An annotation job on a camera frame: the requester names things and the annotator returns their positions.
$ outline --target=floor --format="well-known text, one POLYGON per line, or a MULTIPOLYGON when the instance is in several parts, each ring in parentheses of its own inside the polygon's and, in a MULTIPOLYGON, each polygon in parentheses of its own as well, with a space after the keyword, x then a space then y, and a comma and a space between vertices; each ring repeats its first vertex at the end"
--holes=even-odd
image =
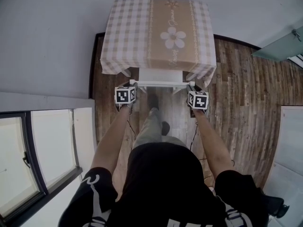
MULTIPOLYGON (((100 54, 103 38, 99 38, 94 72, 93 98, 96 102, 96 130, 99 142, 116 115, 114 87, 129 80, 121 73, 103 75, 100 54)), ((303 105, 303 69, 289 61, 273 62, 252 57, 253 49, 215 39, 217 69, 211 84, 205 88, 210 95, 208 118, 226 143, 236 169, 252 175, 263 187, 276 150, 281 105, 303 105)), ((130 68, 132 78, 138 79, 138 69, 130 68)), ((202 81, 196 80, 199 86, 202 81)), ((189 117, 187 93, 172 95, 172 89, 155 89, 160 99, 162 119, 170 126, 169 135, 190 146, 196 127, 189 117)), ((146 94, 138 90, 130 124, 137 135, 148 114, 146 94)), ((127 126, 113 182, 119 196, 125 181, 127 159, 134 135, 127 126)), ((205 184, 214 185, 202 147, 199 132, 192 151, 203 166, 205 184)))

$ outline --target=black t-shirt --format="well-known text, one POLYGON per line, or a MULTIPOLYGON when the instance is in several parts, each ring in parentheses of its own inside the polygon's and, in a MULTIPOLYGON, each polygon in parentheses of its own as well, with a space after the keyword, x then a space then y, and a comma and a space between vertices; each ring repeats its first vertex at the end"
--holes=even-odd
POLYGON ((149 143, 128 160, 123 194, 105 168, 91 169, 63 213, 59 226, 211 227, 266 226, 268 214, 250 175, 218 175, 215 197, 204 184, 199 160, 186 147, 149 143))

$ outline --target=black sleeve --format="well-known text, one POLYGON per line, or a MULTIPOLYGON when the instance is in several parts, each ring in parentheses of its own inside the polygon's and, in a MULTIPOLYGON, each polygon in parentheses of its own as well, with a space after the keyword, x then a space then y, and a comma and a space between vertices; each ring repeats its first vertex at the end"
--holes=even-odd
POLYGON ((225 203, 246 214, 253 226, 267 226, 268 213, 251 175, 224 171, 216 179, 215 192, 225 203))
POLYGON ((117 196, 111 173, 102 167, 91 169, 62 214, 58 226, 82 227, 94 222, 106 223, 117 196))

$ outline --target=checkered tablecloth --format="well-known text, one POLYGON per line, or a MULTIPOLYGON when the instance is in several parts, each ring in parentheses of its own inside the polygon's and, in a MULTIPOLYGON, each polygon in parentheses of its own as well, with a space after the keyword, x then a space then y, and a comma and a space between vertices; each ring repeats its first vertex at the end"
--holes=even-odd
POLYGON ((207 86, 216 68, 208 7, 190 0, 116 0, 101 53, 102 73, 129 67, 184 70, 207 86))

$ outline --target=foot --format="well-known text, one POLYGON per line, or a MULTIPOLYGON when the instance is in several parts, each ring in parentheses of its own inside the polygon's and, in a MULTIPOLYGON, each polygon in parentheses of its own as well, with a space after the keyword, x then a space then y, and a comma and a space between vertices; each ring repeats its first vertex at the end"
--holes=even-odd
POLYGON ((170 130, 170 125, 166 121, 162 122, 162 135, 167 135, 170 130))
POLYGON ((159 109, 159 99, 158 99, 157 95, 148 94, 147 95, 147 104, 148 104, 148 107, 150 108, 150 110, 152 108, 159 109))

